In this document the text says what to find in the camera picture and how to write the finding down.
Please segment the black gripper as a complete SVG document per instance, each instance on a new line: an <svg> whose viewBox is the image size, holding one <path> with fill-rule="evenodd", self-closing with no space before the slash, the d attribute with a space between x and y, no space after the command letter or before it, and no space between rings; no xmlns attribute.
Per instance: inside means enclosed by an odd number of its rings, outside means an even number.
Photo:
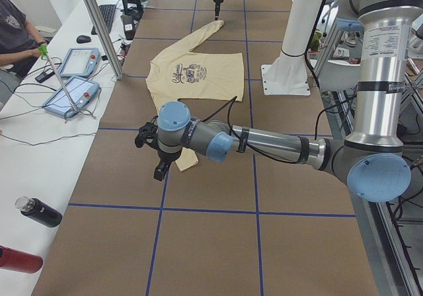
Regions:
<svg viewBox="0 0 423 296"><path fill-rule="evenodd" d="M218 20L220 8L221 8L221 2L220 1L214 1L214 4L215 4L215 20Z"/></svg>
<svg viewBox="0 0 423 296"><path fill-rule="evenodd" d="M155 180L163 181L169 171L172 162L175 162L180 157L180 151L177 151L176 153L167 153L159 150L158 155L160 162L154 170L153 177Z"/></svg>

